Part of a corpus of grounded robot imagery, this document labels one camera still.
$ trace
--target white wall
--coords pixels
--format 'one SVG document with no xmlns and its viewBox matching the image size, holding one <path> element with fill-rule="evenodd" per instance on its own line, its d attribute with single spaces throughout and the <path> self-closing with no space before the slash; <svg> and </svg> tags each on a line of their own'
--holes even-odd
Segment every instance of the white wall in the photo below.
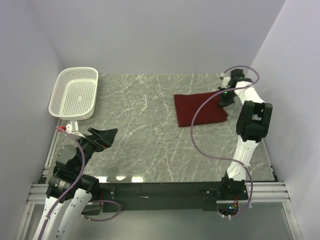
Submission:
<svg viewBox="0 0 320 240">
<path fill-rule="evenodd" d="M 219 73 L 250 65 L 285 0 L 29 0 L 64 66 Z"/>
<path fill-rule="evenodd" d="M 62 63 L 27 0 L 0 1 L 0 35 L 0 238 L 11 240 L 46 161 Z"/>
<path fill-rule="evenodd" d="M 320 238 L 319 9 L 319 0 L 287 0 L 252 64 L 273 104 L 268 153 L 306 240 Z"/>
</svg>

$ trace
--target dark red towel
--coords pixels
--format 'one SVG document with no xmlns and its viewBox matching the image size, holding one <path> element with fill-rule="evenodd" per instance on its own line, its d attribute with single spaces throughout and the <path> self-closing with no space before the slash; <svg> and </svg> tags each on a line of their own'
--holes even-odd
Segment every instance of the dark red towel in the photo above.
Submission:
<svg viewBox="0 0 320 240">
<path fill-rule="evenodd" d="M 174 95 L 174 103 L 179 127 L 189 127 L 198 108 L 215 92 L 191 95 Z M 228 114 L 219 106 L 219 96 L 209 101 L 197 115 L 194 125 L 221 123 L 227 120 Z"/>
</svg>

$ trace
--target gray marble tabletop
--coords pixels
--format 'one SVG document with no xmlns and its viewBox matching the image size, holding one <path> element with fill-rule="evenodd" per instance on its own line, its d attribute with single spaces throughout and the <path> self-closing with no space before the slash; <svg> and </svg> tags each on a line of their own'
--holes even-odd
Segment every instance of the gray marble tabletop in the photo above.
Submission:
<svg viewBox="0 0 320 240">
<path fill-rule="evenodd" d="M 194 148 L 190 128 L 178 127 L 174 103 L 174 94 L 207 93 L 220 85 L 216 74 L 99 76 L 93 116 L 79 121 L 79 130 L 83 134 L 89 127 L 119 131 L 113 146 L 95 153 L 84 173 L 101 183 L 220 181 L 230 162 L 206 158 Z M 227 121 L 195 126 L 194 138 L 204 152 L 231 158 L 237 146 L 240 100 L 236 98 L 225 110 Z M 57 135 L 50 157 L 51 174 L 58 150 L 71 143 L 64 134 Z M 250 164 L 254 181 L 274 180 L 263 142 Z"/>
</svg>

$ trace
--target purple cable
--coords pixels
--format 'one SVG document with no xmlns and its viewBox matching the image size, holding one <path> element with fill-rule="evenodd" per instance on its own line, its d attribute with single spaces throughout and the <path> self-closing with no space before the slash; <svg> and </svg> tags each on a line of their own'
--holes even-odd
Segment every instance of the purple cable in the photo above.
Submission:
<svg viewBox="0 0 320 240">
<path fill-rule="evenodd" d="M 85 153 L 84 153 L 84 150 L 83 148 L 81 147 L 80 143 L 77 142 L 77 140 L 71 135 L 69 134 L 68 132 L 66 132 L 65 130 L 63 130 L 62 128 L 60 128 L 59 126 L 56 126 L 55 127 L 57 130 L 63 132 L 65 135 L 67 135 L 69 138 L 71 138 L 75 144 L 77 145 L 77 147 L 79 148 L 80 150 L 80 153 L 81 153 L 81 157 L 82 157 L 82 166 L 81 166 L 81 170 L 80 170 L 80 173 L 79 173 L 79 176 L 75 179 L 75 181 L 71 184 L 71 186 L 65 190 L 64 193 L 61 194 L 61 196 L 55 201 L 55 203 L 52 205 L 52 207 L 49 209 L 47 215 L 46 215 L 46 219 L 44 220 L 43 222 L 43 225 L 42 225 L 42 228 L 41 228 L 41 231 L 40 231 L 40 234 L 39 234 L 39 237 L 38 237 L 38 240 L 41 240 L 42 236 L 44 235 L 44 232 L 45 232 L 45 229 L 46 229 L 46 226 L 48 224 L 48 220 L 50 218 L 50 215 L 51 213 L 53 212 L 53 210 L 55 209 L 55 207 L 57 206 L 57 204 L 60 202 L 60 200 L 77 184 L 77 182 L 79 182 L 79 180 L 81 179 L 81 176 L 82 174 L 84 173 L 84 170 L 85 170 L 85 166 L 86 166 L 86 159 L 85 159 Z"/>
<path fill-rule="evenodd" d="M 85 219 L 88 219 L 90 221 L 93 221 L 93 222 L 105 222 L 105 221 L 108 221 L 108 220 L 111 220 L 111 219 L 114 219 L 116 216 L 119 215 L 120 211 L 121 211 L 121 206 L 119 203 L 117 203 L 116 201 L 109 201 L 109 200 L 95 200 L 95 201 L 91 201 L 90 203 L 109 203 L 109 204 L 115 204 L 118 206 L 118 210 L 116 211 L 116 213 L 111 216 L 111 217 L 108 217 L 108 218 L 105 218 L 105 219 L 94 219 L 94 218 L 90 218 L 88 216 L 83 216 Z"/>
<path fill-rule="evenodd" d="M 221 90 L 217 93 L 215 93 L 214 95 L 212 95 L 211 97 L 209 97 L 204 103 L 202 103 L 202 105 L 198 108 L 198 110 L 195 112 L 194 116 L 193 116 L 193 119 L 192 119 L 192 122 L 191 122 L 191 126 L 190 126 L 190 135 L 191 135 L 191 141 L 195 147 L 195 149 L 198 150 L 199 153 L 201 153 L 202 155 L 206 156 L 207 158 L 210 158 L 210 159 L 215 159 L 215 160 L 226 160 L 226 161 L 231 161 L 231 162 L 236 162 L 238 164 L 240 164 L 241 166 L 243 166 L 244 170 L 246 171 L 246 173 L 248 174 L 248 177 L 250 179 L 250 183 L 251 183 L 251 188 L 250 188 L 250 194 L 249 194 L 249 198 L 248 198 L 248 201 L 246 203 L 246 205 L 244 206 L 243 209 L 241 209 L 236 215 L 234 216 L 230 216 L 230 218 L 235 218 L 239 215 L 241 215 L 245 210 L 248 209 L 249 207 L 249 204 L 250 204 L 250 201 L 252 199 L 252 193 L 253 193 L 253 189 L 254 189 L 254 181 L 250 175 L 250 172 L 248 170 L 248 168 L 239 160 L 236 160 L 236 159 L 233 159 L 233 158 L 229 158 L 229 157 L 220 157 L 220 156 L 213 156 L 213 155 L 208 155 L 206 154 L 205 152 L 203 152 L 196 144 L 195 142 L 195 139 L 194 139 L 194 124 L 195 124 L 195 121 L 196 121 L 196 118 L 197 118 L 197 115 L 199 114 L 199 112 L 201 111 L 201 109 L 211 100 L 213 99 L 214 97 L 222 94 L 222 93 L 225 93 L 225 92 L 231 92 L 231 91 L 234 91 L 234 90 L 241 90 L 241 89 L 247 89 L 249 88 L 250 86 L 256 84 L 259 79 L 260 79 L 260 76 L 259 76 L 259 73 L 254 70 L 253 68 L 249 67 L 249 66 L 245 66 L 245 65 L 238 65 L 238 66 L 233 66 L 233 67 L 230 67 L 228 68 L 227 70 L 225 70 L 223 73 L 225 74 L 226 72 L 230 71 L 231 69 L 235 69 L 235 68 L 246 68 L 246 69 L 249 69 L 251 71 L 253 71 L 255 74 L 256 74 L 256 80 L 252 83 L 252 84 L 249 84 L 247 86 L 243 86 L 243 87 L 235 87 L 235 88 L 229 88 L 229 89 L 225 89 L 225 90 Z"/>
</svg>

